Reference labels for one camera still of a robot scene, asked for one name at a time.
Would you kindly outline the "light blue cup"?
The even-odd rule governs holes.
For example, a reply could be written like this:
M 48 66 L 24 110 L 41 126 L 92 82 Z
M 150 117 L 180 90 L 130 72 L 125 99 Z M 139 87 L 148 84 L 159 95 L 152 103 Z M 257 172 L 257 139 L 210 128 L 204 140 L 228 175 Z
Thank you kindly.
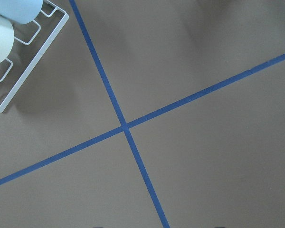
M 27 24 L 40 13 L 43 0 L 0 0 L 0 15 L 17 22 Z

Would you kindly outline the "white cup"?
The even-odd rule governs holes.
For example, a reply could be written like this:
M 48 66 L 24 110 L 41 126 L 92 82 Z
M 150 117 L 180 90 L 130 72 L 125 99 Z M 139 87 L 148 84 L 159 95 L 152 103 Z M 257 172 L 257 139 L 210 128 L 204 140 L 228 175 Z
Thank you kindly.
M 10 54 L 14 43 L 14 29 L 11 22 L 0 16 L 0 63 Z

